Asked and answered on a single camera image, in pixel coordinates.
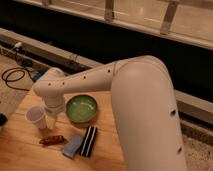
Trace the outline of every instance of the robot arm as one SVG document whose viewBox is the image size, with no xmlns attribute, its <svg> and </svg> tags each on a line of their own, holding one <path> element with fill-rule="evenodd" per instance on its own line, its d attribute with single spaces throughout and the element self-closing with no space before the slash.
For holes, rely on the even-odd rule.
<svg viewBox="0 0 213 171">
<path fill-rule="evenodd" d="M 111 90 L 116 127 L 129 171 L 186 171 L 173 86 L 165 65 L 146 56 L 65 77 L 50 69 L 34 85 L 47 110 L 64 109 L 64 93 Z"/>
</svg>

